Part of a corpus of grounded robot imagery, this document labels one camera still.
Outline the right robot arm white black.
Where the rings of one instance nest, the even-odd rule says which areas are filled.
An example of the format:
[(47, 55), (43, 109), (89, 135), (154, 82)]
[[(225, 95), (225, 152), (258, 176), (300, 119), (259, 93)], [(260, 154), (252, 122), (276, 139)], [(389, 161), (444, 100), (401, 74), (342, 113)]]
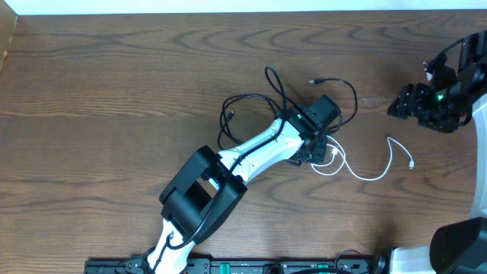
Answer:
[(419, 126), (452, 134), (473, 125), (475, 177), (448, 183), (453, 199), (469, 203), (466, 220), (436, 230), (430, 243), (392, 249), (388, 273), (484, 273), (486, 271), (486, 32), (459, 39), (458, 66), (447, 64), (443, 49), (424, 64), (426, 83), (407, 84), (388, 107), (389, 116), (415, 118)]

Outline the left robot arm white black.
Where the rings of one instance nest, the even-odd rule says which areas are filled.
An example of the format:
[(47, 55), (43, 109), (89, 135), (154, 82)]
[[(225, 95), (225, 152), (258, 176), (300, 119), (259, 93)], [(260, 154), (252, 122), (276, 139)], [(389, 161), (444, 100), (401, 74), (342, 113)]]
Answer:
[(195, 151), (159, 196), (163, 231), (146, 257), (147, 271), (181, 273), (193, 247), (221, 227), (247, 184), (280, 161), (311, 159), (323, 130), (339, 115), (332, 107), (292, 107), (234, 148)]

